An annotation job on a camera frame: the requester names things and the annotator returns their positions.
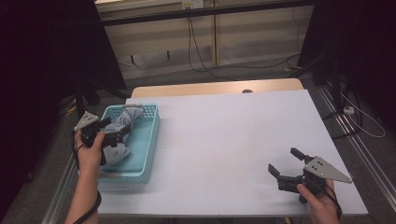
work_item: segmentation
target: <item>white table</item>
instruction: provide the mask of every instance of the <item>white table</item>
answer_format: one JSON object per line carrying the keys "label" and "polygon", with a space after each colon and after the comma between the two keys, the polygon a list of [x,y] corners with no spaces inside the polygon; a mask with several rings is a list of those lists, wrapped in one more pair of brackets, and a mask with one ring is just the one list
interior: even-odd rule
{"label": "white table", "polygon": [[[99,185],[102,215],[159,217],[304,216],[298,194],[279,191],[268,173],[302,173],[290,154],[296,147],[321,156],[343,173],[347,168],[307,91],[272,91],[147,97],[161,127],[147,185]],[[345,215],[367,214],[354,184],[335,183]]]}

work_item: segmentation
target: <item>light blue plastic basket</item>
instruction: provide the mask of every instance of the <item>light blue plastic basket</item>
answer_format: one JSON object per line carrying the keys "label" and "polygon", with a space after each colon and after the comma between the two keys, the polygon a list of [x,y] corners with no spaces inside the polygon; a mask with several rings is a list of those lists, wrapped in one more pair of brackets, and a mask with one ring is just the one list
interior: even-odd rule
{"label": "light blue plastic basket", "polygon": [[[149,182],[160,129],[160,115],[156,105],[141,106],[144,109],[143,115],[134,121],[134,127],[125,144],[131,149],[131,154],[114,166],[101,168],[102,173],[99,181]],[[123,110],[122,105],[109,106],[102,119],[116,119]]]}

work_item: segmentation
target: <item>gray fabric item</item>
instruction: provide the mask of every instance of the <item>gray fabric item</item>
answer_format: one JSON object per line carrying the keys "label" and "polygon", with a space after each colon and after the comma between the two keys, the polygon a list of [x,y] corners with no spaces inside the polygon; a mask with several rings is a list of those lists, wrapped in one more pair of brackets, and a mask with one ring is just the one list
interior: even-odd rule
{"label": "gray fabric item", "polygon": [[[111,121],[104,129],[105,133],[113,133],[121,130],[125,125],[131,124],[131,131],[134,127],[134,120],[140,118],[143,114],[143,108],[126,107],[122,114]],[[118,143],[116,147],[105,147],[103,149],[107,163],[102,166],[104,168],[113,166],[127,157],[131,153],[131,149],[125,146],[129,133],[123,137],[123,143]]]}

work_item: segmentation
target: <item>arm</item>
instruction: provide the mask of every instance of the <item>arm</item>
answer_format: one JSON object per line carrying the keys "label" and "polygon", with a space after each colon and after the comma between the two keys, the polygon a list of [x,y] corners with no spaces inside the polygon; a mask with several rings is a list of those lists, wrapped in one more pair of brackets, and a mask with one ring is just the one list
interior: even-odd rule
{"label": "arm", "polygon": [[[326,184],[334,190],[334,183],[330,179],[326,179]],[[337,206],[323,193],[317,196],[313,195],[304,185],[299,184],[297,190],[300,191],[306,200],[311,204],[311,220],[313,224],[339,224],[337,218]],[[332,191],[326,188],[326,191],[332,194]]]}
{"label": "arm", "polygon": [[[86,212],[88,212],[96,202],[97,179],[100,174],[99,163],[101,160],[101,146],[105,137],[104,132],[99,132],[91,148],[83,145],[81,131],[75,136],[79,160],[79,177],[75,194],[67,214],[65,223],[74,223]],[[97,211],[88,217],[84,223],[99,223]]]}

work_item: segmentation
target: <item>hand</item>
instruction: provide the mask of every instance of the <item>hand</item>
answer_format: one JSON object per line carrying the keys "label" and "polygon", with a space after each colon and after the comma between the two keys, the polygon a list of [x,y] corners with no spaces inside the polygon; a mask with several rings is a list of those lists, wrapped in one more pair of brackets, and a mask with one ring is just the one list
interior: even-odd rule
{"label": "hand", "polygon": [[[326,179],[326,184],[334,190],[334,183]],[[306,200],[311,204],[311,219],[313,224],[339,224],[337,218],[337,206],[323,193],[313,195],[304,185],[299,184],[297,190],[300,191]],[[335,198],[332,191],[326,187],[326,191]]]}
{"label": "hand", "polygon": [[100,175],[99,164],[102,158],[101,147],[103,139],[105,138],[104,132],[99,132],[91,147],[87,147],[81,140],[82,133],[78,131],[75,136],[76,147],[79,148],[78,161],[79,161],[79,174],[91,175],[96,179]]}

